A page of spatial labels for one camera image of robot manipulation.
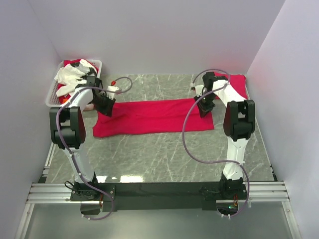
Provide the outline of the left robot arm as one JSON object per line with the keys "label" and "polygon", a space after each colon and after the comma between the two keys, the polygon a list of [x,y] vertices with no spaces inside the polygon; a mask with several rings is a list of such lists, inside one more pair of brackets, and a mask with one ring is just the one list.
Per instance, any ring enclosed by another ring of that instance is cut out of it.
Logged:
{"label": "left robot arm", "polygon": [[51,140],[67,155],[75,173],[72,190],[82,192],[88,200],[96,199],[102,191],[84,153],[86,129],[82,112],[92,103],[98,112],[110,117],[115,95],[122,91],[114,83],[106,89],[101,86],[99,78],[89,77],[86,84],[76,86],[74,94],[65,103],[49,110]]}

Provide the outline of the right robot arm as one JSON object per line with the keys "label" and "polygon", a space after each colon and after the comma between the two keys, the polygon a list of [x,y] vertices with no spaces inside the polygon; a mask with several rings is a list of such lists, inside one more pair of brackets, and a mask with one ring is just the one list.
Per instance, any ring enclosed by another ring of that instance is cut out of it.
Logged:
{"label": "right robot arm", "polygon": [[195,90],[194,99],[200,117],[205,117],[215,107],[213,102],[219,98],[226,107],[223,130],[227,136],[227,162],[219,181],[217,193],[225,199],[235,194],[245,193],[243,184],[244,155],[251,137],[255,131],[255,102],[241,96],[229,83],[230,75],[216,75],[212,69],[202,72],[202,85],[192,82]]}

